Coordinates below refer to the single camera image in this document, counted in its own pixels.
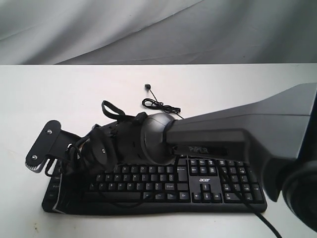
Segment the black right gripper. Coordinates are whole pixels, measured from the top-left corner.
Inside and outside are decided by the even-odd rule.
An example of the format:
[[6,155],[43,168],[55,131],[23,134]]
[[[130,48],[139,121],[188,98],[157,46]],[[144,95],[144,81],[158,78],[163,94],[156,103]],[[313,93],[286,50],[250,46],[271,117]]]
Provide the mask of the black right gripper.
[[[66,132],[65,172],[67,174],[98,174],[112,172],[118,164],[112,132],[116,122],[104,126],[95,125],[84,137]],[[57,201],[53,211],[68,213],[68,205],[74,194],[73,181],[62,174],[59,182]]]

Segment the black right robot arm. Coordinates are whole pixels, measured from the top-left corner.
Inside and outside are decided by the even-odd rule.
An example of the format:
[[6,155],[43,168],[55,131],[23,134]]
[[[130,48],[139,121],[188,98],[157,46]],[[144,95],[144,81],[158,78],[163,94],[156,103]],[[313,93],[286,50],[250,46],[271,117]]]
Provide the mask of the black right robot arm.
[[177,120],[169,114],[128,116],[110,102],[114,124],[69,144],[65,177],[111,172],[122,164],[168,165],[180,154],[248,163],[272,201],[317,228],[317,86],[305,83],[267,99]]

